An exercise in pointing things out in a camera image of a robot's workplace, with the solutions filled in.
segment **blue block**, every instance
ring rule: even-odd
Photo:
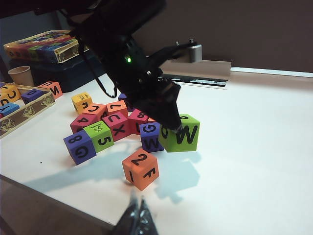
[[[7,116],[9,115],[10,113],[18,110],[20,107],[19,105],[17,104],[14,104],[14,103],[7,103],[3,106],[0,107],[0,113],[3,114],[3,116]]]
[[[37,89],[32,89],[27,93],[24,93],[21,95],[22,100],[24,101],[24,104],[27,104],[31,101],[34,101],[35,99],[39,98],[44,94],[43,91],[37,90]]]
[[[148,153],[163,151],[164,148],[158,141],[160,124],[157,122],[142,124],[140,128],[140,137],[142,149]]]
[[[126,98],[127,98],[127,96],[126,96],[125,94],[123,94],[123,93],[121,93],[121,94],[118,96],[118,100],[119,100],[119,101],[124,100],[128,112],[134,111],[135,108],[127,102],[127,99],[126,99]]]
[[[76,165],[96,156],[92,140],[86,131],[79,131],[63,139]]]

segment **robotic arm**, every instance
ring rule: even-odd
[[[197,43],[165,47],[147,57],[132,38],[134,32],[165,7],[165,0],[86,0],[83,4],[79,2],[79,6],[77,1],[57,0],[53,4],[56,7],[42,1],[31,2],[32,5],[22,4],[28,4],[36,14],[64,8],[68,22],[75,27],[70,34],[97,55],[109,78],[127,96],[126,101],[174,132],[181,130],[176,105],[180,85],[160,78],[159,66],[168,59],[179,58]],[[86,13],[90,16],[82,23],[70,19]]]

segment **colorful box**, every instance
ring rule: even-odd
[[[51,30],[4,45],[12,59],[63,63],[78,55],[78,42],[69,30]]]

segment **paper cup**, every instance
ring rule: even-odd
[[[8,74],[17,85],[34,86],[33,76],[31,75],[30,66],[16,67],[8,71]]]

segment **yellow block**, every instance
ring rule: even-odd
[[[21,98],[21,93],[14,85],[6,84],[0,88],[1,92],[1,105],[6,104],[6,101],[13,103]]]
[[[87,92],[83,92],[72,97],[74,108],[78,114],[82,114],[83,110],[92,104],[91,96]]]

